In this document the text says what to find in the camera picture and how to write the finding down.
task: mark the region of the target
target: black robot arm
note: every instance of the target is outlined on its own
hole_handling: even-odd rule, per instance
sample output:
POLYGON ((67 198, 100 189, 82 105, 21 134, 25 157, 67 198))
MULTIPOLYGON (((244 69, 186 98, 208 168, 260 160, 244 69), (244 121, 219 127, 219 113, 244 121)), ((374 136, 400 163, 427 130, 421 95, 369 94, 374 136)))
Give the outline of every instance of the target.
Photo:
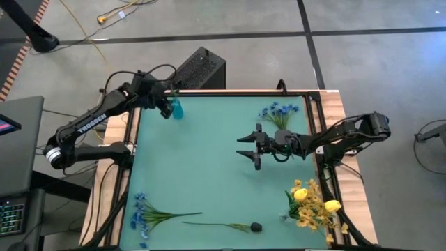
POLYGON ((305 159, 320 147, 324 152, 326 164, 339 162, 348 151, 359 153, 364 143, 381 142, 390 136, 388 118, 377 112, 342 119, 323 132, 315 135, 300 135, 289 130, 278 130, 274 138, 262 131, 261 124, 256 131, 237 139, 238 142, 256 144, 256 151, 237 151, 254 162, 256 170, 261 168, 261 155, 272 154, 278 162, 286 162, 292 155, 305 159))
POLYGON ((176 90, 176 85, 167 85, 150 74, 138 71, 131 84, 127 82, 122 84, 106 94, 98 106, 69 122, 68 125, 58 128, 56 134, 48 140, 43 150, 44 156, 55 169, 65 169, 77 161, 105 158, 113 159, 122 167, 130 167, 131 152, 123 142, 116 142, 105 147, 76 147, 76 139, 110 116, 129 112, 137 107, 158 108, 161 115, 168 119, 173 112, 173 107, 164 92, 169 88, 176 90))

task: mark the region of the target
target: table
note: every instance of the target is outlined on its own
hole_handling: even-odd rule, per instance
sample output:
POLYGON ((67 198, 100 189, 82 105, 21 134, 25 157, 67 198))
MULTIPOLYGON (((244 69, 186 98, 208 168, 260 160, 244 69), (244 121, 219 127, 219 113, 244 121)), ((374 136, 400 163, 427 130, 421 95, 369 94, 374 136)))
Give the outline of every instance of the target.
MULTIPOLYGON (((194 92, 194 93, 202 93, 209 91, 184 91, 185 93, 194 92)), ((232 90, 223 90, 217 91, 220 93, 229 93, 234 92, 232 90)), ((249 93, 267 93, 267 92, 280 92, 279 90, 239 90, 237 92, 249 93)), ((290 90, 289 92, 303 92, 302 90, 290 90)), ((338 91, 319 91, 321 97, 321 103, 323 108, 323 113, 325 117, 325 122, 327 126, 331 126, 333 123, 345 117, 344 108, 341 101, 341 96, 338 91)), ((316 124, 316 130, 319 131, 321 126, 318 120, 318 112, 315 105, 312 105, 313 115, 316 124)), ((122 141, 125 134, 126 127, 126 118, 127 114, 122 114, 120 116, 116 116, 109 119, 107 124, 107 129, 105 132, 105 140, 104 144, 111 144, 112 142, 122 141)), ((135 136, 137 134, 137 126, 139 119, 139 110, 135 111, 135 116, 132 121, 132 129, 130 131, 130 140, 135 141, 135 136)), ((357 165, 357 160, 352 157, 345 157, 343 161, 351 166, 352 168, 359 171, 359 167, 357 165)), ((95 178, 95 183, 99 184, 101 180, 104 178, 104 173, 106 168, 112 163, 111 160, 101 160, 98 165, 98 170, 95 178)), ((94 207, 91 209, 91 198, 89 202, 89 207, 86 212, 86 218, 84 221, 84 227, 82 230, 82 236, 86 234, 85 242, 91 239, 93 236, 93 232, 96 226, 96 215, 98 214, 98 203, 100 203, 100 211, 98 214, 98 227, 102 224, 105 218, 108 216, 110 212, 110 206, 112 203, 113 191, 116 184, 116 176, 118 173, 118 168, 113 166, 103 182, 102 196, 101 201, 98 201, 99 198, 99 187, 95 186, 92 192, 94 192, 94 207), (87 231, 87 226, 90 222, 90 214, 91 210, 93 210, 93 217, 91 221, 91 226, 87 231)), ((371 242, 376 243, 376 235, 374 231, 373 222, 371 220, 369 207, 367 203, 367 198, 365 195, 364 187, 361 180, 354 174, 352 174, 347 169, 337 168, 337 178, 339 180, 339 187, 341 196, 343 199, 344 210, 350 219, 355 223, 355 226, 362 232, 362 234, 369 239, 371 242)), ((128 172, 124 172, 121 183, 121 193, 124 190, 125 184, 127 183, 128 172)), ((122 223, 122 212, 118 215, 117 219, 114 223, 113 232, 111 235, 111 244, 116 245, 118 243, 120 229, 122 223)))

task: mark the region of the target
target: table leg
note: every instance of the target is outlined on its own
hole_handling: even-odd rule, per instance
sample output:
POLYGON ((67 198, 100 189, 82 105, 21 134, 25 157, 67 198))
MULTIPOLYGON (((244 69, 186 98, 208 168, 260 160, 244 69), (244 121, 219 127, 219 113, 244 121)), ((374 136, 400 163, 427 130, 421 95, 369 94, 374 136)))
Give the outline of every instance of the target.
POLYGON ((46 193, 67 199, 88 203, 91 190, 80 185, 62 181, 40 172, 33 171, 31 190, 42 188, 46 193))

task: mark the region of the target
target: black metal frame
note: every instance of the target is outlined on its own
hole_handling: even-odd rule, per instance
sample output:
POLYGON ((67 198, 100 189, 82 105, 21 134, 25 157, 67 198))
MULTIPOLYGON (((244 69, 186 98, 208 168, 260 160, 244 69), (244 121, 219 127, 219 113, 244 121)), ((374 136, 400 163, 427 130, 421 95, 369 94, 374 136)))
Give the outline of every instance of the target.
MULTIPOLYGON (((283 97, 283 96, 295 96, 295 97, 299 97, 301 96, 302 98, 304 98, 305 101, 305 107, 306 107, 306 113, 307 113, 307 118, 309 120, 309 129, 310 129, 310 133, 311 134, 315 134, 316 133, 316 124, 314 122, 314 116, 313 116, 313 111, 312 111, 312 101, 314 101, 316 103, 316 108, 318 111, 318 117, 319 117, 319 122, 321 123, 321 129, 322 130, 326 130, 327 126, 325 123, 325 117, 323 114, 323 108, 322 108, 322 102, 321 102, 321 96, 320 93, 318 91, 297 91, 297 92, 289 92, 286 89, 286 85, 283 82, 283 80, 279 81, 279 84, 277 85, 277 89, 278 90, 282 90, 282 92, 262 92, 262 91, 253 91, 253 92, 240 92, 240 91, 224 91, 224 92, 207 92, 207 93, 199 93, 199 92, 192 92, 192 93, 180 93, 179 96, 182 97, 265 97, 265 96, 277 96, 277 97, 283 97)), ((139 118, 138 118, 138 128, 137 128, 137 133, 136 133, 136 139, 135 139, 135 143, 137 142, 138 139, 138 133, 139 133, 139 122, 141 121, 141 114, 142 114, 142 110, 139 113, 139 118)), ((124 136, 124 141, 128 141, 130 138, 130 132, 132 130, 132 121, 134 118, 134 110, 132 110, 132 112, 130 112, 129 114, 129 118, 128 118, 128 122, 125 128, 125 136, 124 136)), ((317 155, 315 154, 315 158, 316 158, 316 166, 317 166, 317 170, 319 174, 323 174, 323 170, 324 170, 324 166, 323 166, 323 156, 322 155, 317 155)), ((337 199, 338 201, 340 201, 342 203, 342 198, 341 198, 341 192, 340 192, 340 188, 339 188, 339 182, 337 180, 336 177, 336 171, 335 169, 331 169, 331 182, 332 182, 332 187, 334 188, 334 197, 335 199, 337 199)), ((118 198, 119 192, 121 190, 121 186, 122 186, 122 175, 123 175, 123 171, 122 174, 120 175, 118 173, 118 179, 116 179, 116 184, 115 184, 115 188, 114 188, 114 199, 118 198)), ((334 243, 338 244, 338 241, 336 239, 336 234, 334 233, 333 229, 329 229, 329 232, 333 235, 334 238, 334 243)), ((112 236, 112 230, 110 229, 109 232, 106 235, 105 238, 105 245, 110 245, 110 241, 111 241, 111 236, 112 236)), ((347 245, 351 245, 351 241, 350 241, 350 237, 348 235, 344 235, 344 242, 347 245)), ((291 251, 291 250, 302 250, 302 249, 281 249, 283 251, 291 251)))

